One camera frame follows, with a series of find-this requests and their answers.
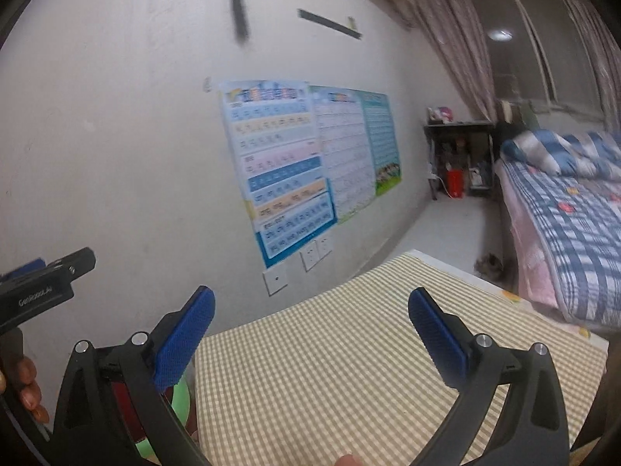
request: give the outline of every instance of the educational poster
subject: educational poster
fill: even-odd
[[[305,82],[220,86],[241,193],[267,267],[337,219]]]
[[[337,219],[344,222],[375,198],[375,169],[362,105],[349,89],[310,88]]]
[[[371,143],[375,167],[375,189],[378,196],[401,182],[401,162],[388,96],[356,91],[360,96],[366,132]]]

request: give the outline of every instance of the human hand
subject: human hand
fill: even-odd
[[[341,457],[334,463],[334,466],[364,466],[360,459],[350,455]]]
[[[21,361],[16,366],[12,367],[15,370],[16,379],[24,387],[19,391],[19,399],[21,400],[24,408],[32,413],[35,420],[42,424],[47,424],[50,421],[50,415],[47,410],[41,406],[41,388],[36,383],[36,367],[35,363],[27,357],[22,357]],[[7,379],[4,373],[0,372],[0,394],[3,394],[6,390]]]

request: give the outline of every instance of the curtain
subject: curtain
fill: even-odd
[[[621,129],[621,49],[589,0],[566,0],[585,40],[608,131]]]
[[[415,15],[473,115],[496,121],[494,77],[471,0],[414,0]]]

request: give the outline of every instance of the red container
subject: red container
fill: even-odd
[[[448,196],[461,198],[464,194],[464,174],[461,170],[449,170],[446,172],[446,187]]]

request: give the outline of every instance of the white tile floor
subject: white tile floor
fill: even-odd
[[[499,206],[482,197],[452,199],[438,194],[387,260],[410,249],[475,275],[474,262],[480,256],[489,252],[502,256]]]

